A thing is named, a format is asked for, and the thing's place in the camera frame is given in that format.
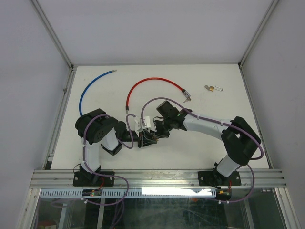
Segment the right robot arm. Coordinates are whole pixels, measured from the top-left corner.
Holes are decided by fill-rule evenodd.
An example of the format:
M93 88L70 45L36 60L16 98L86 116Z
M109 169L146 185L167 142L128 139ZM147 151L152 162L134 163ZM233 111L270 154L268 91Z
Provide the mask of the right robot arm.
M246 166L261 144L255 131L239 116L229 121L212 121L211 118L200 117L188 109L179 111L168 101L160 104L157 111L163 118L162 121L155 122L158 138L169 137L169 132L177 129L203 133L223 142L227 155L215 163L212 172L199 176L206 185L225 186L232 181L230 175L239 167Z

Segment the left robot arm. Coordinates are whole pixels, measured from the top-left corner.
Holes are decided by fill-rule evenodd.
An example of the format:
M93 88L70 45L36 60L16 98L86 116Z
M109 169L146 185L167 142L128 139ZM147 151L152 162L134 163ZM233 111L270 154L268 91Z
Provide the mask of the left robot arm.
M96 185L100 180L100 149L115 156L124 147L133 149L157 143L150 129L142 129L139 117L134 114L127 114L123 122L96 109L80 116L75 128L83 147L80 174L89 185Z

